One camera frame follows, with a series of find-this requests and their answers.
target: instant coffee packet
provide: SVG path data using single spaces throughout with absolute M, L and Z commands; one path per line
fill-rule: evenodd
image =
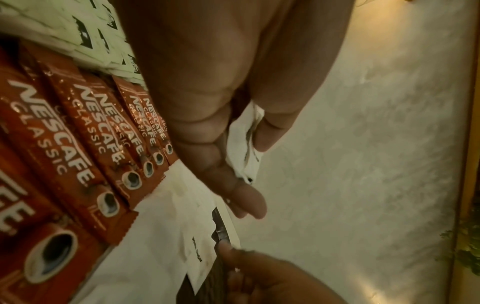
M 141 168 L 140 171 L 146 179 L 142 187 L 144 196 L 150 194 L 163 180 L 165 172 L 159 170 L 145 139 L 118 101 L 112 88 L 93 73 L 82 72 L 82 75 L 92 88 L 100 106 L 105 110 L 107 119 L 116 131 L 121 143 Z
M 138 213 L 114 194 L 51 101 L 2 49 L 0 95 L 2 129 L 24 162 L 77 223 L 102 241 L 119 244 Z
M 106 250 L 0 138 L 0 302 L 67 303 Z
M 22 42 L 21 46 L 21 64 L 43 72 L 107 180 L 129 202 L 131 209 L 135 208 L 147 194 L 143 190 L 145 178 L 78 67 L 70 58 L 34 43 Z
M 168 171 L 169 165 L 163 153 L 162 145 L 147 118 L 142 99 L 138 96 L 134 85 L 117 76 L 113 76 L 113 80 L 118 88 L 119 95 L 121 96 L 120 101 L 123 102 L 130 117 L 145 138 L 148 144 L 148 149 L 151 151 L 156 164 L 164 172 Z
M 179 157 L 174 151 L 174 147 L 172 146 L 172 142 L 168 133 L 165 131 L 165 121 L 163 120 L 163 118 L 161 118 L 159 112 L 155 108 L 153 99 L 150 94 L 141 85 L 134 85 L 134 87 L 142 101 L 143 111 L 145 112 L 148 121 L 153 127 L 153 130 L 155 131 L 157 139 L 159 139 L 160 141 L 168 163 L 170 165 L 173 165 L 173 163 L 175 163 L 179 159 Z

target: gray marble surface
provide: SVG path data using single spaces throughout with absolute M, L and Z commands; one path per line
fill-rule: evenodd
M 352 304 L 442 304 L 479 0 L 356 8 L 326 83 L 263 159 L 243 247 L 308 269 Z

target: hand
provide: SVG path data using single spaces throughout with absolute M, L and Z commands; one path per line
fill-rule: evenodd
M 265 109 L 253 138 L 268 150 L 325 80 L 354 0 L 116 0 L 115 7 L 176 152 L 237 217 L 264 197 L 225 161 L 230 101 L 241 87 Z
M 219 244 L 220 256 L 232 269 L 228 275 L 227 302 L 232 304 L 347 304 L 319 280 L 295 265 L 257 252 Z

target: coffee cup image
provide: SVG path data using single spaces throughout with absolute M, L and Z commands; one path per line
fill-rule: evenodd
M 104 192 L 96 198 L 98 209 L 105 217 L 113 217 L 120 211 L 120 205 L 115 195 L 111 192 Z
M 165 158 L 161 153 L 159 153 L 159 152 L 154 153 L 153 158 L 155 159 L 155 162 L 156 162 L 157 165 L 161 166 L 161 165 L 164 164 Z
M 150 161 L 143 164 L 143 173 L 145 174 L 145 177 L 152 177 L 155 173 L 154 164 Z
M 70 230 L 57 231 L 41 240 L 28 254 L 25 278 L 32 284 L 43 283 L 60 273 L 75 256 L 77 236 Z
M 129 190 L 137 190 L 142 186 L 142 178 L 135 171 L 129 171 L 123 174 L 121 181 Z
M 166 148 L 166 152 L 168 153 L 168 155 L 171 155 L 174 152 L 174 148 L 173 148 L 172 144 L 167 144 L 165 148 Z

